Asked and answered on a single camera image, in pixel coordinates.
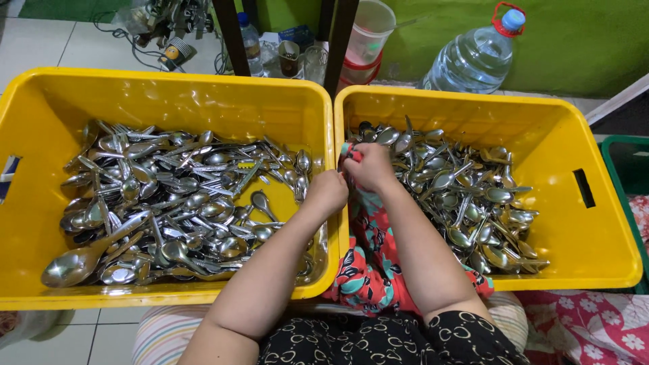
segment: large water bottle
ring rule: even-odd
[[[240,12],[237,14],[241,37],[243,38],[243,47],[248,58],[248,67],[250,75],[255,77],[263,76],[262,50],[259,47],[259,33],[248,20],[248,14]]]
[[[502,4],[512,9],[502,19],[496,19]],[[522,34],[525,13],[514,5],[499,3],[491,23],[461,34],[447,44],[417,88],[476,94],[496,91],[509,72],[511,40]]]

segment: plastic bag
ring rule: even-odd
[[[15,324],[11,331],[0,337],[0,349],[47,331],[60,313],[60,310],[21,310],[16,316],[5,316],[7,320],[15,320]]]

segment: tiled floor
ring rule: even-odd
[[[0,94],[20,73],[37,66],[127,69],[149,71],[137,62],[130,44],[98,31],[91,23],[15,18],[24,0],[0,8]],[[188,34],[185,41],[198,53],[184,66],[190,73],[214,73],[220,46],[214,34],[201,40]],[[149,64],[155,57],[141,56]],[[496,92],[500,95],[549,95]],[[604,100],[564,98],[586,114]],[[58,325],[39,340],[26,340],[0,350],[4,365],[130,364],[133,339],[147,307],[67,311]]]

